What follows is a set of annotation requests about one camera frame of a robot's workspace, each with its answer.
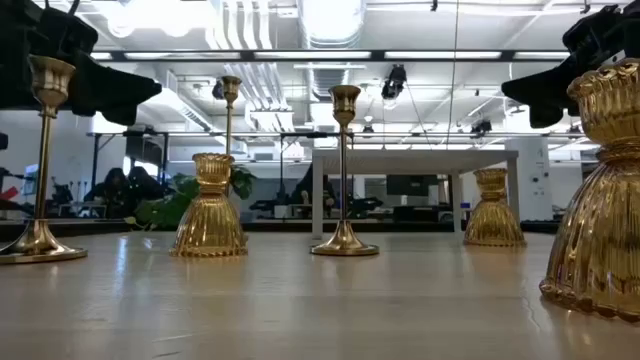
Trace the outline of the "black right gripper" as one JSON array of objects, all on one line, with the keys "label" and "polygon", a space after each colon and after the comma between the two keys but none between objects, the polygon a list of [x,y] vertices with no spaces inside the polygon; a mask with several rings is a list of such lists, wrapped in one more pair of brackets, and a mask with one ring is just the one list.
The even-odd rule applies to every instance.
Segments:
[{"label": "black right gripper", "polygon": [[567,86],[591,68],[639,57],[639,3],[624,8],[606,5],[576,22],[562,36],[570,56],[556,67],[509,80],[501,85],[509,98],[529,107],[532,128],[557,124],[565,115],[579,115]]}]

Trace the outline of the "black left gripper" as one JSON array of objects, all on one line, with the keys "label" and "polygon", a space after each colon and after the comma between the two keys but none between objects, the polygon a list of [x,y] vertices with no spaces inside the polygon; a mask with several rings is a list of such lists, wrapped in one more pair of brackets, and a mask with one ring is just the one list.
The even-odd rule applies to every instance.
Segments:
[{"label": "black left gripper", "polygon": [[78,88],[69,104],[75,115],[100,113],[118,125],[133,125],[140,104],[158,95],[162,86],[153,79],[105,67],[91,57],[97,31],[76,16],[80,5],[68,10],[50,4],[43,8],[30,0],[1,0],[1,107],[35,104],[29,57],[45,56],[78,69]]}]

